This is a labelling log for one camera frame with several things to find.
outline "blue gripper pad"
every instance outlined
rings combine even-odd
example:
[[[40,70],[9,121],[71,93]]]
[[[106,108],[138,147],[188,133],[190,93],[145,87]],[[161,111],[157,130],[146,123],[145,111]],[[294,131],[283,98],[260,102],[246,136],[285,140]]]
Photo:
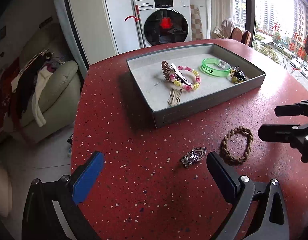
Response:
[[[94,185],[98,175],[103,169],[103,165],[104,155],[101,152],[97,152],[97,154],[90,161],[86,169],[82,172],[82,174],[73,185],[72,199],[76,205],[86,199],[90,189]]]

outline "green bracelet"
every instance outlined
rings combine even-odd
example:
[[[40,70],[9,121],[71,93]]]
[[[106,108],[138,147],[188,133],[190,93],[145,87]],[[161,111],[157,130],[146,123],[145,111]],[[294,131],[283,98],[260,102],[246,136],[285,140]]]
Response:
[[[212,76],[226,77],[230,73],[231,66],[218,58],[207,58],[203,60],[201,70]]]

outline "white dryer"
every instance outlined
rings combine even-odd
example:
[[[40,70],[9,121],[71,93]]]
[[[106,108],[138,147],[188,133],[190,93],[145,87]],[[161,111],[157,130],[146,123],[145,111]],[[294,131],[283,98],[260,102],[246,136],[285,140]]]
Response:
[[[134,0],[145,46],[192,40],[190,0]]]

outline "washing machine door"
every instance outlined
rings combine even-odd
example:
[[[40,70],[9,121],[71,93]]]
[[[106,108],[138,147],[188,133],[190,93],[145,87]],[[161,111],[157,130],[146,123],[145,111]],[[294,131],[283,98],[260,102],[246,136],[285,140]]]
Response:
[[[189,32],[186,19],[173,9],[153,12],[144,24],[144,36],[152,46],[184,42]]]

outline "brown coil hair tie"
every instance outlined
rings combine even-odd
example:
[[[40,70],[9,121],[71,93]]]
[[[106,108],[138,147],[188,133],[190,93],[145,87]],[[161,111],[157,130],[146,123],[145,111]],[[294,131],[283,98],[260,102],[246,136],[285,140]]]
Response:
[[[164,77],[166,78],[167,81],[170,81],[170,75],[169,75],[169,64],[164,60],[162,61],[162,70]]]
[[[244,154],[241,157],[234,157],[228,149],[227,141],[234,135],[234,134],[241,134],[247,138],[247,145]],[[250,129],[245,127],[238,127],[230,130],[224,139],[221,142],[220,146],[220,156],[228,165],[240,165],[243,162],[246,162],[248,159],[249,154],[252,150],[252,142],[253,142],[253,134]]]

